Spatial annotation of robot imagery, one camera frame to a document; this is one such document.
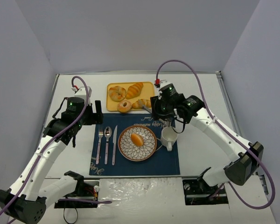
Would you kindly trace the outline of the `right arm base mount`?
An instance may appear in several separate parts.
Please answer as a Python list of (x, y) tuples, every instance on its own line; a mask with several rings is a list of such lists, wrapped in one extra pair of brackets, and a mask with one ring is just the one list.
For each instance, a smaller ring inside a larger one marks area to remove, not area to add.
[(218, 205), (228, 204), (228, 197), (224, 187), (217, 192), (218, 186), (201, 189), (200, 183), (196, 178), (182, 179), (185, 205)]

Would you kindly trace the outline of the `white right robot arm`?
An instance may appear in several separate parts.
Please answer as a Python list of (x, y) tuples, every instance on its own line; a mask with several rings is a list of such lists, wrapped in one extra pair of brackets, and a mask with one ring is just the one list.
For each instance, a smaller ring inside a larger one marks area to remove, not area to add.
[(242, 186), (259, 167), (264, 147), (242, 138), (217, 117), (210, 115), (204, 102), (192, 95), (186, 98), (171, 82), (157, 81), (159, 95), (151, 98), (154, 119), (179, 120), (191, 124), (206, 134), (228, 156), (230, 163), (221, 168), (207, 168), (199, 176), (202, 187), (232, 182)]

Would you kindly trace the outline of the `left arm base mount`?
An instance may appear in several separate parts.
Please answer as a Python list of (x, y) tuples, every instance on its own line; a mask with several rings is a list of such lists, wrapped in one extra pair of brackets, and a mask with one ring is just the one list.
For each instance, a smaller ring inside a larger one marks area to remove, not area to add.
[[(75, 198), (81, 200), (98, 200), (99, 181), (85, 181), (79, 193), (67, 194), (64, 198)], [(54, 204), (54, 209), (84, 209), (97, 208), (97, 204), (76, 202), (76, 201), (58, 201)]]

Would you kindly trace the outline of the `small orange bread bun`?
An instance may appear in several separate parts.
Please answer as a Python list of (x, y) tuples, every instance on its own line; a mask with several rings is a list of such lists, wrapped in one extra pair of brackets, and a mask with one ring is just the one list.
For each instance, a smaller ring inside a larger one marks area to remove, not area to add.
[(130, 135), (131, 141), (133, 142), (134, 145), (141, 147), (144, 145), (144, 140), (141, 135), (137, 133), (132, 133)]

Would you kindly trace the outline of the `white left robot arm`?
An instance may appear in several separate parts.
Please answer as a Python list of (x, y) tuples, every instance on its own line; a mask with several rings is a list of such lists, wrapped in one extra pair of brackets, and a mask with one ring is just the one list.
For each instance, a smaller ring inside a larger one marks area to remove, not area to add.
[(4, 213), (25, 224), (37, 224), (46, 209), (70, 194), (80, 195), (86, 186), (84, 177), (73, 171), (47, 188), (42, 183), (58, 156), (74, 144), (83, 125), (103, 122), (101, 102), (95, 102), (96, 112), (90, 102), (91, 88), (74, 87), (75, 95), (68, 98), (67, 108), (61, 118), (53, 119), (43, 132), (40, 144), (20, 177), (7, 190), (0, 190), (0, 207)]

